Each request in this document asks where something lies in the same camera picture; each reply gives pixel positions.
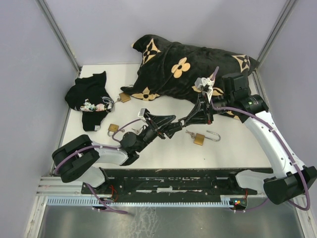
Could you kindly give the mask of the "black padlock shackle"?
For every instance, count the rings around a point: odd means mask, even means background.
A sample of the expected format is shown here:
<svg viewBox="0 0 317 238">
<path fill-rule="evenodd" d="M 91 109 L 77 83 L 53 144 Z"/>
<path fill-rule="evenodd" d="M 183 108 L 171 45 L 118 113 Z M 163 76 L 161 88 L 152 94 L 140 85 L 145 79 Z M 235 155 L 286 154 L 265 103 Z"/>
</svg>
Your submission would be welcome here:
<svg viewBox="0 0 317 238">
<path fill-rule="evenodd" d="M 179 131 L 181 131 L 184 127 L 184 120 L 179 120 L 178 122 L 173 122 L 172 123 L 173 125 L 173 129 L 172 129 L 172 132 L 173 132 L 173 135 Z"/>
</svg>

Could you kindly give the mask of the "medium brass padlock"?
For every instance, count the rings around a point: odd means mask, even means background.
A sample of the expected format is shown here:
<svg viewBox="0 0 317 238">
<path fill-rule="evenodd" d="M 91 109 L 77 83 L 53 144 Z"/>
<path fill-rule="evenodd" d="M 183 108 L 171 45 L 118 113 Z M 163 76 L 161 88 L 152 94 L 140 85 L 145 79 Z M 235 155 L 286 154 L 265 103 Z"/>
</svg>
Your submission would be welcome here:
<svg viewBox="0 0 317 238">
<path fill-rule="evenodd" d="M 108 127 L 107 135 L 108 137 L 114 137 L 119 132 L 125 132 L 124 129 L 120 128 L 119 125 L 111 123 Z"/>
</svg>

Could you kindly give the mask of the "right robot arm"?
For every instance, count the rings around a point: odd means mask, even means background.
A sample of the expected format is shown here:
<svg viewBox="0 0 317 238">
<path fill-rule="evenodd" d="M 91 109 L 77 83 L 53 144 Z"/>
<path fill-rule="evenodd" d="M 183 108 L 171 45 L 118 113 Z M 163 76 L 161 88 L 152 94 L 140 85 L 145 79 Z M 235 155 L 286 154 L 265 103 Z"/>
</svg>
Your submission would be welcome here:
<svg viewBox="0 0 317 238">
<path fill-rule="evenodd" d="M 213 97 L 215 75 L 213 73 L 211 77 L 196 79 L 194 86 L 199 91 L 198 99 L 184 124 L 210 124 L 213 115 L 231 111 L 254 135 L 273 170 L 272 174 L 240 171 L 228 180 L 228 190 L 234 194 L 245 188 L 256 190 L 264 193 L 276 205 L 291 202 L 293 198 L 303 194 L 306 197 L 306 206 L 296 204 L 295 207 L 309 210 L 309 188 L 317 178 L 316 168 L 307 167 L 290 149 L 263 98 L 257 94 L 251 95 L 245 75 L 225 75 L 222 78 L 223 95 Z"/>
</svg>

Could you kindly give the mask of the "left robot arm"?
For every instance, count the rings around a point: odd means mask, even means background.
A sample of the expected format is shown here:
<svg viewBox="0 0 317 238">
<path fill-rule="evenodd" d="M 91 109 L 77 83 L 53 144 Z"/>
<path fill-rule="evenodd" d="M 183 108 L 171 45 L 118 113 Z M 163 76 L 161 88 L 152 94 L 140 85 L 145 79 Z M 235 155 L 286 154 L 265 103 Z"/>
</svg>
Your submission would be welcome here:
<svg viewBox="0 0 317 238">
<path fill-rule="evenodd" d="M 138 153 L 154 139 L 165 139 L 164 130 L 175 119 L 175 115 L 155 116 L 142 108 L 135 121 L 146 123 L 145 129 L 140 134 L 125 133 L 118 146 L 96 143 L 83 134 L 53 152 L 54 174 L 64 183 L 80 181 L 98 193 L 105 193 L 109 189 L 109 180 L 94 164 L 131 165 L 139 158 Z"/>
</svg>

